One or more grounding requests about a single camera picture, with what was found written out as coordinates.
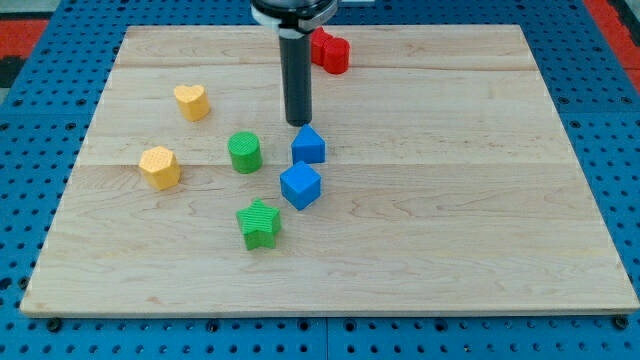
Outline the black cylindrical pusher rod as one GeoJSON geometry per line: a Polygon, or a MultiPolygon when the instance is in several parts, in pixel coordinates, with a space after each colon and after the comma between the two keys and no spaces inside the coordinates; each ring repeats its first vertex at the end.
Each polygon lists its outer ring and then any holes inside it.
{"type": "Polygon", "coordinates": [[[279,38],[285,118],[302,127],[312,120],[311,36],[279,38]]]}

